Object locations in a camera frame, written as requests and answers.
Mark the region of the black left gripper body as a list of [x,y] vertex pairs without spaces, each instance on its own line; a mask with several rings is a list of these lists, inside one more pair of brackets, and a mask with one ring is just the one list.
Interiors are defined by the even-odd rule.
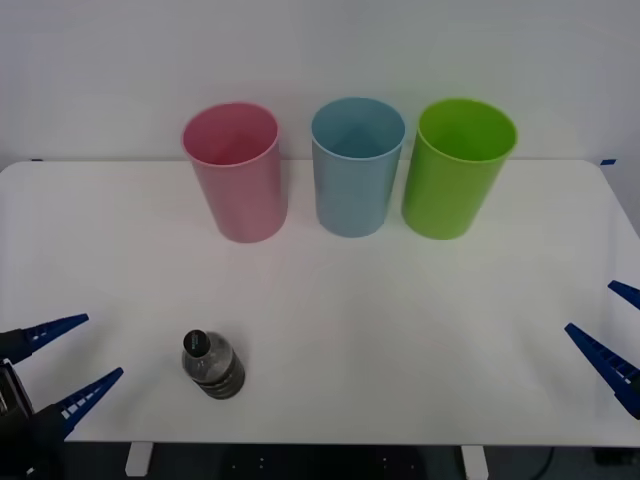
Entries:
[[64,442],[60,415],[1,418],[2,479],[62,479]]

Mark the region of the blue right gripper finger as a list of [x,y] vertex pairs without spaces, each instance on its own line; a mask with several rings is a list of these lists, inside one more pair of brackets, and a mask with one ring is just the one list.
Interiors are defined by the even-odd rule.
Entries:
[[639,418],[639,369],[569,323],[564,328],[588,362],[613,391],[615,398],[635,419]]
[[640,290],[630,285],[624,284],[619,281],[611,281],[608,284],[608,288],[633,305],[635,308],[640,308]]

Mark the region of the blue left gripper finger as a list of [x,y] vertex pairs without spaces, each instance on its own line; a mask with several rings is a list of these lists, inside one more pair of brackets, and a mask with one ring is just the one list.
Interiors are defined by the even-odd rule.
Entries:
[[116,368],[100,379],[35,413],[31,430],[43,442],[64,441],[123,375]]
[[25,329],[1,333],[1,359],[20,363],[57,338],[87,322],[86,313],[57,319]]

